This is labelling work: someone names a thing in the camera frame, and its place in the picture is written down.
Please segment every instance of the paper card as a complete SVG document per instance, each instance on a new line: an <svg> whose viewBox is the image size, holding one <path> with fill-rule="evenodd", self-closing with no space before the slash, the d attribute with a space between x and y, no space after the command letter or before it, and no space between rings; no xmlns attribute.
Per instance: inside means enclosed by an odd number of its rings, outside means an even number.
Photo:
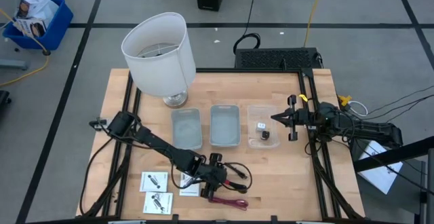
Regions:
<svg viewBox="0 0 434 224"><path fill-rule="evenodd" d="M167 172L142 172L140 191L167 192Z"/></svg>
<svg viewBox="0 0 434 224"><path fill-rule="evenodd" d="M366 153L363 152L360 155L360 160L369 157L369 155L375 156L376 154L385 152L386 149L376 141L371 141L369 145L365 148L365 151ZM399 172L402 167L402 162L389 164L389 167L394 169L394 171ZM373 186L378 188L384 194L387 194L389 192L390 188L392 187L393 181L395 181L396 179L396 174L391 172L385 166L381 166L371 170L364 170L362 172L359 172L359 175L365 180L367 180L369 183L373 184Z"/></svg>
<svg viewBox="0 0 434 224"><path fill-rule="evenodd" d="M144 198L143 213L170 214L172 212L173 193L147 192Z"/></svg>
<svg viewBox="0 0 434 224"><path fill-rule="evenodd" d="M192 180L193 178L191 176L181 173L180 186L184 187L185 185L189 184L190 181ZM192 184L190 187L187 187L186 189L179 189L179 195L198 197L200 193L199 189L200 189L200 183Z"/></svg>

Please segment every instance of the wooden table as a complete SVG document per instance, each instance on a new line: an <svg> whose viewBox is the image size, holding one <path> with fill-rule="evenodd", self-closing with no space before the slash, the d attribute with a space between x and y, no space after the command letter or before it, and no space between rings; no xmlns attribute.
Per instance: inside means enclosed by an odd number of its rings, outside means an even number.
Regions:
<svg viewBox="0 0 434 224"><path fill-rule="evenodd" d="M113 118L121 110L127 69L113 69L108 81L101 117ZM337 105L335 88L330 70L314 70L315 85L320 101ZM184 108L198 108L201 114L203 146L197 152L209 156L211 152L223 154L224 162L245 164L253 174L253 185L249 192L241 195L235 191L220 188L216 197L243 198L249 202L247 211L208 203L203 198L181 197L179 190L169 180L168 191L174 193L172 214L179 214L180 220L270 220L277 215L280 221L321 220L312 160L304 152L308 138L303 127L298 128L298 140L288 141L288 128L277 124L280 146L259 150L248 147L247 107L248 105L276 105L279 111L287 109L287 97L300 94L298 76L291 73L197 73L189 88L189 101ZM134 92L130 101L130 111ZM212 105L237 105L241 114L241 143L238 147L216 148L210 145L210 107ZM301 100L296 107L301 107ZM162 99L142 94L138 115L144 126L167 142L172 141L171 109ZM97 132L92 154L106 142L107 136ZM348 148L339 143L329 143L330 158L337 188L348 203L364 215L359 188ZM83 206L87 210L107 184L113 156L114 143L109 145L94 160L90 168ZM170 163L155 151L133 148L130 170L127 178L122 219L171 219L171 215L144 214L145 193L139 192L140 176L144 171L170 172ZM175 181L179 183L180 173L175 170ZM242 183L229 170L229 179ZM333 216L330 194L324 187L328 203L328 214Z"/></svg>

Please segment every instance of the gray floor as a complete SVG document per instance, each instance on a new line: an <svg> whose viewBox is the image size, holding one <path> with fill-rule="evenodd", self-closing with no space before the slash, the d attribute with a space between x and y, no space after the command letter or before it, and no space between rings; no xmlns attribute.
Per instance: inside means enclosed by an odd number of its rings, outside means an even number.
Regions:
<svg viewBox="0 0 434 224"><path fill-rule="evenodd" d="M179 12L187 22L245 22L251 0L223 0L219 12L197 9L196 0L102 0L95 23L139 23L161 12ZM255 0L252 22L305 23L314 0ZM409 0L420 23L434 23L433 0ZM11 0L0 7L13 13ZM74 23L86 23L94 0L66 0ZM401 0L321 0L313 22L404 23L410 19ZM69 29L46 70L6 88L14 102L0 121L0 198L3 223L15 221L33 170L47 137L60 95L84 29ZM94 132L89 120L99 115L111 68L126 67L120 45L130 29L92 29L66 104L28 221L74 216ZM300 47L305 29L251 29L261 35L262 48ZM434 45L434 30L424 29ZM189 29L198 67L233 67L233 43L243 33L236 28ZM29 60L31 70L43 64L39 51L15 52L11 41L0 45L0 57ZM246 40L240 47L252 47ZM312 29L309 46L322 54L333 72L339 94L350 94L368 108L379 107L414 90L434 84L434 71L414 29ZM0 70L0 83L22 75ZM432 136L429 100L394 119L405 143ZM379 221L413 216L362 195L368 217Z"/></svg>

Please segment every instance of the lamp base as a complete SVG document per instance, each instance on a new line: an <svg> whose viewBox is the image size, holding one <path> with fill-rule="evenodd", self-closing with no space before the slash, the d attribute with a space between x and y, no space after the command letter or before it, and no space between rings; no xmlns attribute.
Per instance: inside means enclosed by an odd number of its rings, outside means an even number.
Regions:
<svg viewBox="0 0 434 224"><path fill-rule="evenodd" d="M187 91L183 91L174 96L164 97L163 101L169 108L177 109L184 106L187 103L188 98L189 95L187 94Z"/></svg>

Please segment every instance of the red cable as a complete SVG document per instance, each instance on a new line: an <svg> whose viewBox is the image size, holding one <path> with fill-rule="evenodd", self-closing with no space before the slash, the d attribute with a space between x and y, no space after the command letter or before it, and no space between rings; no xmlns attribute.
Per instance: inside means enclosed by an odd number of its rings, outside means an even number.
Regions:
<svg viewBox="0 0 434 224"><path fill-rule="evenodd" d="M219 203L219 204L226 204L232 207L236 207L240 210L247 210L247 207L249 206L249 202L245 200L226 200L222 198L216 198L213 197L211 200L209 200L211 203Z"/></svg>

